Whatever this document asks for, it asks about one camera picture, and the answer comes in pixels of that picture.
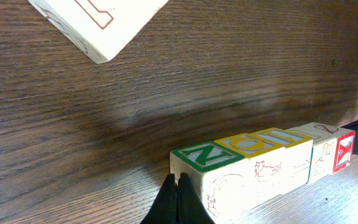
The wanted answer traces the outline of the block with C red side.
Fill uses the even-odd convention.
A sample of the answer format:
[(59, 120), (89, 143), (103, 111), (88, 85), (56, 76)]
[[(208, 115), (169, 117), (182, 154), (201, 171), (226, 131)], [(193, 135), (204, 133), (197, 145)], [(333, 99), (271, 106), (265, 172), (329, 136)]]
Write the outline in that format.
[(244, 156), (240, 161), (239, 171), (245, 180), (247, 208), (278, 195), (282, 160), (276, 156), (284, 150), (284, 144), (247, 133), (218, 139), (215, 143)]

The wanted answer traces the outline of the block with car picture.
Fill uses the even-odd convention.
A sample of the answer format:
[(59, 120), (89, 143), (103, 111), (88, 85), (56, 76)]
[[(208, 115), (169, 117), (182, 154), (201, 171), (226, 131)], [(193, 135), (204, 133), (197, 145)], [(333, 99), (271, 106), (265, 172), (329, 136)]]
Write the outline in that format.
[(253, 133), (254, 136), (281, 144), (284, 149), (276, 149), (274, 159), (281, 163), (279, 172), (282, 194), (307, 183), (310, 174), (313, 152), (313, 139), (307, 135), (288, 130), (269, 128)]

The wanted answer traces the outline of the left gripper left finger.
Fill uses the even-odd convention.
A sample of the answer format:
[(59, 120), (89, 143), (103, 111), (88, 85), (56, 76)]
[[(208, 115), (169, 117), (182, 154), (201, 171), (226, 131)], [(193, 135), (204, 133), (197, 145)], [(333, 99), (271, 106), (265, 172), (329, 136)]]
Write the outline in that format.
[(176, 224), (176, 222), (177, 185), (175, 175), (168, 174), (141, 224)]

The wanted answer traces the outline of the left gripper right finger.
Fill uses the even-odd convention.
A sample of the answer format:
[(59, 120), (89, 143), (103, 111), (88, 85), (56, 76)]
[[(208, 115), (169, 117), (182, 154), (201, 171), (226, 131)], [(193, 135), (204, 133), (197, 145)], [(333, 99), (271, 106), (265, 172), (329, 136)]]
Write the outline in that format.
[(178, 180), (178, 224), (214, 224), (205, 210), (191, 179), (182, 172)]

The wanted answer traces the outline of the block with red X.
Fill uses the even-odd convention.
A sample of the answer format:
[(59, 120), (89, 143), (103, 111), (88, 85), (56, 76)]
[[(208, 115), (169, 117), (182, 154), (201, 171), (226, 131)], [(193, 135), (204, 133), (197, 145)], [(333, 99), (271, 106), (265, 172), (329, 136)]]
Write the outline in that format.
[(327, 124), (316, 124), (314, 127), (318, 130), (332, 134), (337, 139), (333, 174), (336, 174), (349, 166), (353, 155), (356, 132), (351, 129), (330, 126)]

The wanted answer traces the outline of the block with green side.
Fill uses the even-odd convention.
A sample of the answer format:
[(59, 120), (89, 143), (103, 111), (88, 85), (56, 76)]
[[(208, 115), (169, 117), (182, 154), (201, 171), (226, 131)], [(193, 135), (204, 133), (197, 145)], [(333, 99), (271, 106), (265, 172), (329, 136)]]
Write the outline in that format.
[(230, 223), (253, 203), (245, 157), (208, 141), (170, 152), (170, 172), (187, 173), (201, 204), (215, 223)]

